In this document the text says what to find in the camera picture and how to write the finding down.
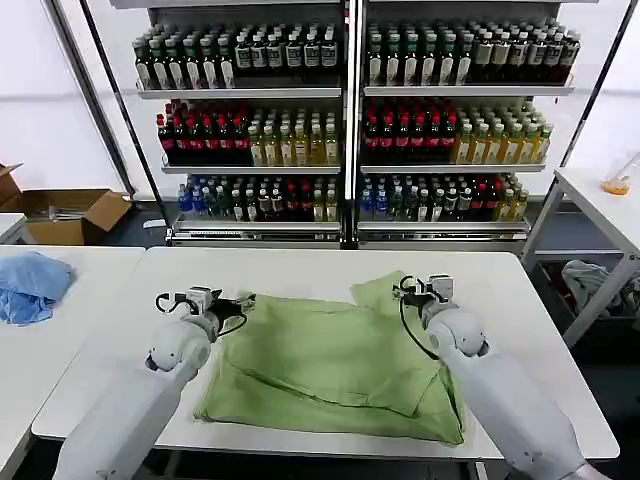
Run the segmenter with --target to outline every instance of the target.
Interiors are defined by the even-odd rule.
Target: clothing pile
[[[351,288],[355,305],[257,294],[225,337],[196,418],[309,432],[463,442],[464,412],[448,368],[400,321],[393,272]],[[417,310],[405,318],[425,344]]]

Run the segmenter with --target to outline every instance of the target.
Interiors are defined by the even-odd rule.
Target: yellow bottle
[[[471,144],[471,124],[464,123],[460,137],[456,139],[451,151],[451,163],[457,165],[466,165],[467,154],[469,153],[469,145]]]
[[[302,123],[296,124],[295,155],[296,163],[299,166],[306,167],[309,165],[309,142]]]
[[[487,148],[485,148],[482,163],[485,165],[497,165],[499,163],[498,152],[502,146],[502,137],[504,137],[504,125],[496,123],[493,126],[491,137],[487,140]]]
[[[469,154],[467,155],[467,160],[471,165],[482,165],[484,151],[487,147],[488,136],[489,125],[487,125],[486,123],[479,124],[475,138],[471,141]]]
[[[498,162],[505,165],[515,163],[516,154],[522,148],[522,124],[514,123],[511,127],[511,133],[505,135],[502,146],[498,152]]]
[[[540,138],[538,138],[538,142],[533,147],[531,163],[543,163],[545,161],[547,157],[547,150],[549,150],[549,145],[551,145],[549,137],[551,136],[552,131],[553,124],[545,123],[542,127],[542,131],[540,132]]]

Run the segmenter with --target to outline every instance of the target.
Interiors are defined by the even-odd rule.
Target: open cardboard box
[[[29,231],[39,244],[97,245],[131,208],[131,202],[108,189],[22,192],[11,177],[11,172],[20,165],[0,165],[0,212],[24,213]],[[50,205],[82,209],[84,215],[78,220],[29,218],[37,212],[46,211]]]

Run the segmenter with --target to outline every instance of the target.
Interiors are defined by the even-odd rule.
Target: blue cloth
[[[71,271],[37,252],[0,257],[0,320],[25,325],[50,318],[71,283]]]

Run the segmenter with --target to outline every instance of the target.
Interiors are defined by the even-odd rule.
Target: floor
[[[543,232],[543,250],[614,250],[606,237],[571,205],[563,205]],[[130,212],[104,239],[105,245],[151,247],[164,245],[164,228],[142,228],[150,220],[160,218],[155,209]],[[607,258],[604,263],[611,263]],[[571,320],[566,304],[549,287],[542,270],[532,274],[532,282],[551,317],[562,332]],[[615,480],[640,478],[640,331],[628,321],[599,321],[572,350],[587,383],[602,408],[621,447],[620,457],[599,463],[596,467]],[[21,466],[16,479],[51,478],[60,444],[34,440],[34,447]],[[175,472],[184,478],[244,479],[254,478],[260,471],[268,479],[320,479],[335,476],[340,479],[402,479],[454,480],[466,478],[459,465],[448,463],[398,462],[353,459],[320,459],[252,455],[251,462],[240,454],[184,453]],[[145,466],[161,475],[167,465],[168,454],[153,451]],[[489,466],[489,479],[502,480],[503,467]]]

